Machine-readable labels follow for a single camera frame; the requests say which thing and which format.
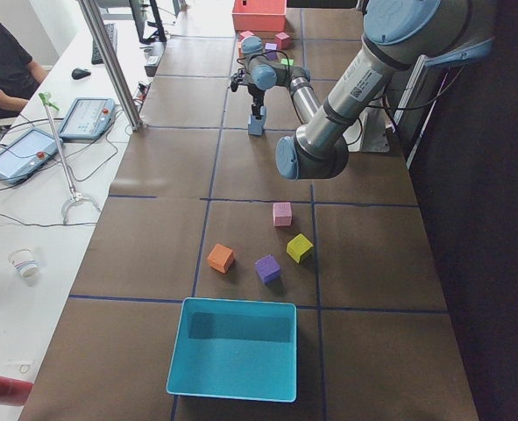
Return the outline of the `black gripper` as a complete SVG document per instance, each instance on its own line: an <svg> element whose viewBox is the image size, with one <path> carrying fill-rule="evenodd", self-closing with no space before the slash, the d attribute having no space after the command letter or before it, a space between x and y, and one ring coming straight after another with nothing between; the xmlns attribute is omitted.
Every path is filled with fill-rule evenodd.
<svg viewBox="0 0 518 421"><path fill-rule="evenodd" d="M255 118L262 118L261 110L264 107L265 91L253 83L247 84L247 90L252 96L252 115Z"/></svg>

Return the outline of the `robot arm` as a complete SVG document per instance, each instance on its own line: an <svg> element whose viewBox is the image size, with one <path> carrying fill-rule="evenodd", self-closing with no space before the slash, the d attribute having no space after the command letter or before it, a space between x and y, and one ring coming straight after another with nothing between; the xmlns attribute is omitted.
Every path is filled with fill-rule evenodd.
<svg viewBox="0 0 518 421"><path fill-rule="evenodd" d="M279 140L276 167L290 179L327 179L345 168L349 150L344 132L372 106L394 73L429 57L432 67L458 67L486 57L493 44L494 1L370 1L363 20L362 46L328 96L320 101L309 72L266 58L256 36L242 42L242 67L231 90L245 86L253 97L251 119L265 118L264 95L287 89L302 120Z"/></svg>

